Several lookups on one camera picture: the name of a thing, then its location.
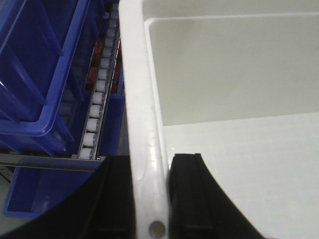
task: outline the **white roller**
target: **white roller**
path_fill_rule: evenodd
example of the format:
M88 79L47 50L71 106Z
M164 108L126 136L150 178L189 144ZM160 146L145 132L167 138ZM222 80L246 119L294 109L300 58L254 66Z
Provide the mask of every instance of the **white roller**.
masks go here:
M119 12L118 11L112 11L111 12L111 19L118 19L119 18Z
M112 53L112 49L110 47L105 47L103 49L103 57L110 58Z
M105 47L112 47L113 46L113 38L107 37L105 39Z
M93 103L96 105L101 105L103 103L104 94L102 92L94 92Z
M114 38L115 36L115 29L109 28L108 31L106 32L107 37Z
M80 159L90 159L91 155L92 155L91 148L82 148L80 150L79 158Z
M90 117L92 118L99 118L101 112L101 106L92 105L90 107Z
M93 147L95 142L95 133L85 133L83 137L83 145Z
M112 11L118 11L118 10L119 10L119 4L118 3L113 4Z
M101 59L101 68L108 69L110 67L110 59L109 58L102 58Z
M117 22L118 22L117 20L111 19L109 21L109 28L116 28Z
M108 77L108 70L100 69L99 70L99 80L106 80Z
M95 90L98 92L105 92L106 81L98 80L95 85Z
M98 130L99 120L95 118L88 119L86 129L90 132L96 132Z

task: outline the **white plastic bin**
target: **white plastic bin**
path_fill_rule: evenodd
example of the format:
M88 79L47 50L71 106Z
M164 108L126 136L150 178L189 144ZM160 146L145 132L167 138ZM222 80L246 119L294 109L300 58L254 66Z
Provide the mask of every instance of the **white plastic bin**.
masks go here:
M265 237L316 238L319 2L122 0L120 21L139 238L167 229L175 153Z

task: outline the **blue crate rim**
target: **blue crate rim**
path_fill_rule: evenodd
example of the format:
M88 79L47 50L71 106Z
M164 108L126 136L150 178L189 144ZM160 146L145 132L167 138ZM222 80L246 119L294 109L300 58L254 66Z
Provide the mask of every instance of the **blue crate rim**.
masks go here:
M60 56L58 59L48 94L46 96L48 104L43 106L39 119L33 122L21 121L18 124L11 122L8 119L0 119L0 129L2 134L39 137L48 134L52 129L89 3L90 0L79 1L77 3L62 47L65 54ZM55 85L63 85L63 87L60 87L57 91Z

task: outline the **blue plastic crate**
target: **blue plastic crate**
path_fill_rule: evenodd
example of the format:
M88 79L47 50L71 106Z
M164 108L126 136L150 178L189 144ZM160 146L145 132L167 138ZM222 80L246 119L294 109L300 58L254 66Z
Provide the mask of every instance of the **blue plastic crate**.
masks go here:
M39 162L26 158L21 163ZM100 163L100 161L79 161L76 166L94 169ZM55 166L71 164L74 162L65 159L54 161ZM7 217L36 218L71 195L91 175L92 172L16 168L2 212Z
M67 85L75 99L71 102L75 112L78 102L84 100L83 85L104 16L104 1L0 0L0 9L8 12L0 11L0 149L45 151L52 156L66 153L67 143L74 138L68 129L70 120L58 114L70 108L70 102L60 105L62 93ZM31 29L36 20L41 23ZM25 51L18 44L21 37Z
M122 124L125 97L114 94L110 97L100 155L116 155ZM63 159L41 159L54 166L98 167L100 161L70 162ZM25 158L20 163L39 163ZM74 172L49 169L16 168L9 193L3 206L3 214L14 218L36 218L51 209L74 192L91 175L91 172Z

